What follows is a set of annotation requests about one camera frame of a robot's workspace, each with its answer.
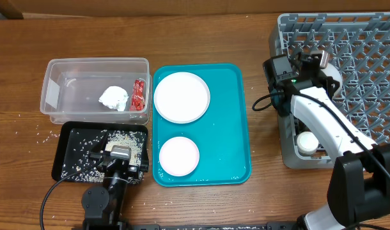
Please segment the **grey small bowl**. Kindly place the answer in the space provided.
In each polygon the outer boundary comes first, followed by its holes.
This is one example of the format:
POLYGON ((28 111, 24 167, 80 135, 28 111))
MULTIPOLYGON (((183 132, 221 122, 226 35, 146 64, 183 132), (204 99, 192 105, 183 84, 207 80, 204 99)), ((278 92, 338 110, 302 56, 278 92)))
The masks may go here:
POLYGON ((327 67, 324 68, 322 71, 326 76, 332 77, 335 81, 338 82, 338 87, 334 90, 333 93, 333 97, 337 96, 341 92, 341 88, 343 85, 343 78, 339 70, 333 64, 328 63, 327 67))

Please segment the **white tissue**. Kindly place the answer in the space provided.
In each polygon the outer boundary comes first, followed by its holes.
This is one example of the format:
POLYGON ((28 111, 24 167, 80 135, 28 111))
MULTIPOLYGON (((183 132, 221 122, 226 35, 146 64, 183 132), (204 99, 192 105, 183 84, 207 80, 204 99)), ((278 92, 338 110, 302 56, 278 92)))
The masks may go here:
POLYGON ((128 93, 119 86, 108 87, 98 101, 109 109, 124 111, 129 99, 128 93))

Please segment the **pink small bowl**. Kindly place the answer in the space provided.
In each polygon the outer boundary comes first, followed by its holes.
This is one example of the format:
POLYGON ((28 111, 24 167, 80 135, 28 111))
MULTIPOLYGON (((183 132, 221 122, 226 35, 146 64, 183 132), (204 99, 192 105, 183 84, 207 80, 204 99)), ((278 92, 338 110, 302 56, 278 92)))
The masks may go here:
POLYGON ((159 152, 159 163, 164 171, 176 177, 186 176, 198 166, 200 153, 197 145, 187 137, 173 137, 159 152))

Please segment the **red foil wrapper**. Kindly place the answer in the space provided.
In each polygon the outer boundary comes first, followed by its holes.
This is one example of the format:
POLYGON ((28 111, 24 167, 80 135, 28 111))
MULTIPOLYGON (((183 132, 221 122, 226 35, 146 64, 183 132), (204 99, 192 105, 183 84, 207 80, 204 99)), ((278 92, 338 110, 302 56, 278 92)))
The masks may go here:
POLYGON ((133 92, 131 96, 130 111, 141 111, 145 107, 145 99, 143 95, 144 81, 135 80, 133 92))

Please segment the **white cup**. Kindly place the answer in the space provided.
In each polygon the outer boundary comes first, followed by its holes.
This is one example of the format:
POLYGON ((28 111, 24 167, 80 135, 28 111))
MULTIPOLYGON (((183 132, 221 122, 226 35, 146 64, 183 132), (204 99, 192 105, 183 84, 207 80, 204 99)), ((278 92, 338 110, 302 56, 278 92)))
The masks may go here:
POLYGON ((297 136, 296 144, 301 155, 313 155, 316 153, 319 141, 313 132, 302 132, 297 136))

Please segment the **white round plate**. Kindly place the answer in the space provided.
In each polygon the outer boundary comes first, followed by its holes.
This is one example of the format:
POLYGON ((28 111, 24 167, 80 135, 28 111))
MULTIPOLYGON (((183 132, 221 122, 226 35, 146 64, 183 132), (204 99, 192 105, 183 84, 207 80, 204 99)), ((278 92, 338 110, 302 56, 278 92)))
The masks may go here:
POLYGON ((157 84, 154 103, 157 112, 167 121, 191 123, 206 113, 210 105, 210 90, 198 75, 176 72, 157 84))

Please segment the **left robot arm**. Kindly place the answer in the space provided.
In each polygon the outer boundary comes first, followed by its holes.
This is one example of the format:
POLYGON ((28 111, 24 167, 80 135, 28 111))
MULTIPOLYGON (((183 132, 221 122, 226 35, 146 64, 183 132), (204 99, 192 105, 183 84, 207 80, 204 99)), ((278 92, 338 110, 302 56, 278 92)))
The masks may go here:
POLYGON ((96 168, 104 173, 104 178, 101 186, 90 187, 82 195, 83 230, 133 228, 121 219, 121 208, 128 185, 139 183, 148 172, 148 154, 145 149, 133 154, 130 147, 120 145, 107 151, 108 142, 109 134, 105 133, 90 151, 90 158, 98 161, 96 168))

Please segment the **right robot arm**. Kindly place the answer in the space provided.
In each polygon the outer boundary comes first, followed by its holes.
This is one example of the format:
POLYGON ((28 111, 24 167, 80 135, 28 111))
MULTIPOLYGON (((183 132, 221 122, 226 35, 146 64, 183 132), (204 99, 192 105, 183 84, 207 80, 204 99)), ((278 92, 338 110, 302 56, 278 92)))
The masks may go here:
POLYGON ((271 57, 263 63, 271 106, 293 115, 323 146, 334 167, 327 204, 300 216, 296 229, 356 229, 390 214, 390 144, 378 145, 334 105, 342 76, 328 53, 271 57))

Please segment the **grey dishwasher rack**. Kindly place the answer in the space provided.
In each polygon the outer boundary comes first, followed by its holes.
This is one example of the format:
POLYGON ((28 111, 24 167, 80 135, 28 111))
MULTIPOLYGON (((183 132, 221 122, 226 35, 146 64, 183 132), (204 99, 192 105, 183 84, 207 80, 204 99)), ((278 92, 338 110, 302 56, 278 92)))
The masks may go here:
POLYGON ((282 14, 271 56, 324 50, 342 74, 335 106, 363 134, 390 144, 390 13, 282 14))

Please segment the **black rectangular tray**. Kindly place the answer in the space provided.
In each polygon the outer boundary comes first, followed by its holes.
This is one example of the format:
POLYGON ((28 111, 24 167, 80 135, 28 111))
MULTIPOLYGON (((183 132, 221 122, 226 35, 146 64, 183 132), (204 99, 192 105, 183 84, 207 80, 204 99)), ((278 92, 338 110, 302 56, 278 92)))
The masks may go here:
POLYGON ((111 123, 87 123, 69 121, 61 128, 58 147, 52 166, 51 176, 58 181, 69 174, 78 172, 77 176, 68 179, 71 182, 101 183, 104 173, 97 169, 82 172, 97 161, 90 157, 91 150, 104 135, 108 135, 105 150, 110 151, 114 145, 127 146, 132 151, 132 162, 139 166, 138 179, 129 178, 129 183, 141 181, 142 173, 149 168, 146 149, 148 129, 143 125, 126 125, 111 123))

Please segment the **clear plastic bin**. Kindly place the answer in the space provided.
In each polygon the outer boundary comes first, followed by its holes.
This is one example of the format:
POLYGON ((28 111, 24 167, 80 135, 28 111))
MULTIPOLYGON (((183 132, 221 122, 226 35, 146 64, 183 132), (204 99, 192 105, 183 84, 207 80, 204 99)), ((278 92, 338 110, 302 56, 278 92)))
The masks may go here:
POLYGON ((143 57, 86 57, 49 61, 40 97, 40 112, 51 122, 67 121, 145 125, 150 119, 152 79, 143 57), (145 107, 130 111, 135 80, 144 81, 145 107), (123 88, 129 96, 124 111, 109 109, 98 99, 110 86, 123 88))

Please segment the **teal plastic tray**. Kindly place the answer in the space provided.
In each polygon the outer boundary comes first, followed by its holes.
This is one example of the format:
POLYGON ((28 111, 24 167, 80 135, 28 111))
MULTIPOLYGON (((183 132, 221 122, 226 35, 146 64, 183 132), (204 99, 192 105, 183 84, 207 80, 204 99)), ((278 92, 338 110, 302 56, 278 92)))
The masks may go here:
POLYGON ((252 163, 240 68, 231 63, 163 66, 155 72, 153 86, 175 72, 190 72, 202 78, 210 90, 210 105, 202 117, 187 124, 169 122, 153 111, 154 180, 164 187, 244 183, 252 173, 252 163), (178 136, 192 140, 200 153, 197 167, 186 176, 168 174, 159 160, 162 145, 178 136))

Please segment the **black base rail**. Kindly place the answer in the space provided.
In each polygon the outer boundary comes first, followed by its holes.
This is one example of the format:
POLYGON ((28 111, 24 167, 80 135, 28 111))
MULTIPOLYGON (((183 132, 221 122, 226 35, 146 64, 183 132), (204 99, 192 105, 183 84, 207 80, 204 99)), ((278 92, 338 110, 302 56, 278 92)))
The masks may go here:
POLYGON ((147 225, 130 225, 124 222, 116 226, 89 226, 84 224, 82 227, 75 229, 83 230, 296 230, 296 222, 267 222, 265 224, 238 224, 238 225, 221 225, 221 226, 160 226, 158 224, 147 225))

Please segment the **cardboard wall panel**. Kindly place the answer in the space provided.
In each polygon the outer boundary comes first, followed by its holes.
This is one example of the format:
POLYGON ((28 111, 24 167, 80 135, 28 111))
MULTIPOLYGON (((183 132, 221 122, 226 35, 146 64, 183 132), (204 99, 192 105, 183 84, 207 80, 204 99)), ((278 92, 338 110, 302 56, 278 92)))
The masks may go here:
POLYGON ((27 14, 82 17, 390 11, 390 0, 0 0, 10 19, 27 14))

